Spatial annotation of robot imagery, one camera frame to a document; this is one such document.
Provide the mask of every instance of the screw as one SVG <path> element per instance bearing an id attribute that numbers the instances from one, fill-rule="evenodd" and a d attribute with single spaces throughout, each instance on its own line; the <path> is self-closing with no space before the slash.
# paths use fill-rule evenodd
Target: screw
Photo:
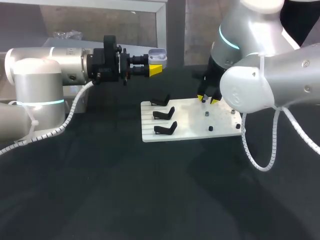
<path id="1" fill-rule="evenodd" d="M 307 93 L 310 93 L 311 92 L 311 87 L 306 85 L 304 86 L 304 90 L 307 92 Z"/>
<path id="2" fill-rule="evenodd" d="M 303 63 L 302 63 L 302 67 L 306 68 L 306 67 L 309 66 L 309 64 L 310 64 L 309 60 L 305 60 L 305 61 L 303 61 Z"/>
<path id="3" fill-rule="evenodd" d="M 69 79 L 70 79 L 71 81 L 74 81 L 74 80 L 76 80 L 77 78 L 76 78 L 76 76 L 70 75 L 70 76 L 69 76 Z"/>

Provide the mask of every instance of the black clip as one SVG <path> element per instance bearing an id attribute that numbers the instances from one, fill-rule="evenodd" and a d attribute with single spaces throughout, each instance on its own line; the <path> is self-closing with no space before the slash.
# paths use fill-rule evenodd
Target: black clip
<path id="1" fill-rule="evenodd" d="M 172 123 L 170 128 L 166 128 L 163 126 L 154 126 L 153 129 L 155 131 L 155 134 L 172 135 L 175 132 L 177 126 L 178 126 L 178 123 L 177 121 L 175 121 L 174 123 Z"/>
<path id="2" fill-rule="evenodd" d="M 173 116 L 173 114 L 175 113 L 175 107 L 173 106 L 169 113 L 163 113 L 163 112 L 159 112 L 159 111 L 154 111 L 153 112 L 153 116 L 154 119 L 163 119 L 163 120 L 170 120 Z"/>
<path id="3" fill-rule="evenodd" d="M 153 106 L 153 104 L 154 104 L 154 105 L 158 105 L 158 106 L 163 106 L 163 107 L 165 107 L 165 106 L 168 105 L 169 101 L 170 101 L 170 94 L 168 94 L 168 95 L 166 96 L 166 98 L 165 98 L 164 101 L 161 101 L 161 100 L 152 98 L 150 102 L 151 102 L 151 106 Z"/>

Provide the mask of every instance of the white cylinder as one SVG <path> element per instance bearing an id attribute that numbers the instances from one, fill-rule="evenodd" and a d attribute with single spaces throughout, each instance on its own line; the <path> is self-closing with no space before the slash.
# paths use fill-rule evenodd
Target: white cylinder
<path id="1" fill-rule="evenodd" d="M 58 62 L 25 58 L 13 66 L 16 100 L 39 121 L 35 131 L 59 127 L 65 120 L 63 80 Z"/>

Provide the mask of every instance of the plastic bag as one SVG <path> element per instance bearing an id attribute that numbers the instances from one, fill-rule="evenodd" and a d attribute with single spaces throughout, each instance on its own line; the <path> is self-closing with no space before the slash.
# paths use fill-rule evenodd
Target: plastic bag
<path id="1" fill-rule="evenodd" d="M 81 40 L 84 34 L 80 31 L 72 30 L 68 32 L 63 31 L 54 31 L 53 37 L 55 39 L 74 39 L 74 40 Z"/>

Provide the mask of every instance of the gray wall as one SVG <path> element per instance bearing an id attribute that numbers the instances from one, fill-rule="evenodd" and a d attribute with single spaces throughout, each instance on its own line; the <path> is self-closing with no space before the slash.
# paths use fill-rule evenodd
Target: gray wall
<path id="1" fill-rule="evenodd" d="M 47 38 L 38 5 L 0 2 L 0 52 L 18 47 L 41 47 Z"/>

